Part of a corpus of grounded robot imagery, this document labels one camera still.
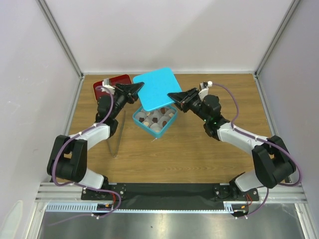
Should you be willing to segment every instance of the red tray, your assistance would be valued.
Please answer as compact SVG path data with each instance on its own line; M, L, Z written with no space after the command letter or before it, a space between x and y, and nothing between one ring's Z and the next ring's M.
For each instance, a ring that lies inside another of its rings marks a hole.
M93 84L93 91L94 91L94 96L95 96L95 100L97 101L98 98L100 98L101 96L104 96L104 95L108 95L109 93L107 92L103 92L101 90L96 90L96 88L98 86L101 86L102 85L102 82L103 81L98 81L98 82L95 82ZM110 83L111 83L111 86L114 86L116 83L120 83L120 84L131 84L131 79L129 77L129 75L120 75L120 76L117 76L117 77L113 77L113 78L110 78Z

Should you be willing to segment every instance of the black mounting plate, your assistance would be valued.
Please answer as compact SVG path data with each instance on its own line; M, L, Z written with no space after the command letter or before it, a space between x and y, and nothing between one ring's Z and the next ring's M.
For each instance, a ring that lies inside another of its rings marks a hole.
M218 183L119 183L110 185L122 197L120 209L131 210L222 210L224 201L240 201L246 205L248 193L259 201L257 189L252 189L234 199L231 186ZM82 191L82 200L113 200L108 193Z
M118 194L121 195L122 200L125 199L125 194L126 194L126 185L124 183L118 183L118 184L110 184L110 189L112 191L117 192ZM112 201L113 200L113 195L110 193L105 193L105 192L98 192L98 191L93 191L84 188L82 189L82 195L81 195L81 200L90 200L90 201Z

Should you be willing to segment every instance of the blue box lid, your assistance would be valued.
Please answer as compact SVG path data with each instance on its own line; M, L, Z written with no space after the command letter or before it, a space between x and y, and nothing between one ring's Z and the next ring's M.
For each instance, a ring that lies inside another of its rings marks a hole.
M135 76L133 83L138 82L144 82L138 96L145 111L173 104L174 101L167 94L182 91L173 71L168 67Z

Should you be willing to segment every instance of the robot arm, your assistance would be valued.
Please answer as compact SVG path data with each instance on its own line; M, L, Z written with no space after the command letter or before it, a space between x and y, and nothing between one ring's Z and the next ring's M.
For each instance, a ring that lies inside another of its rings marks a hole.
M267 138L250 133L232 125L222 116L219 98L208 94L208 86L211 85L204 82L200 84L201 91L193 88L186 92L169 93L168 96L181 111L191 110L199 116L205 122L204 129L208 136L230 143L253 157L255 170L236 176L230 184L238 192L261 186L273 188L295 172L295 164L285 154L263 142L274 143L287 151L280 137Z
M95 117L93 129L71 141L58 159L56 176L62 179L85 185L96 189L108 189L109 182L106 176L95 173L87 168L87 151L97 143L112 137L117 129L118 122L115 119L126 103L133 104L138 99L138 91L144 83L130 85L116 84L112 89L114 104L109 117L103 122L111 107L111 96L104 95L98 99L98 112ZM62 145L75 135L59 135L54 142L47 173L52 175L53 163Z

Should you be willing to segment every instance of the wooden surface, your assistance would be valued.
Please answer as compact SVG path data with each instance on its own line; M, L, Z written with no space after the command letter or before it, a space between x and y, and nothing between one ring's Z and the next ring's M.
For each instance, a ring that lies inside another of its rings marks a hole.
M70 133L79 132L95 120L97 104L93 83L113 76L85 77ZM198 87L203 81L214 81L227 86L236 97L240 115L236 125L259 135L270 136L261 100L253 80L247 75L176 75L183 91ZM232 120L236 109L228 93L219 87L209 90L217 95L222 114ZM206 135L203 122L191 111L178 111L176 121L162 138L154 138L136 126L133 113L141 106L140 101L127 104L126 121L118 156L110 155L107 143L100 142L88 152L88 167L109 177L110 182L228 182L236 175L253 169L252 158L227 143ZM118 132L110 138L114 148Z

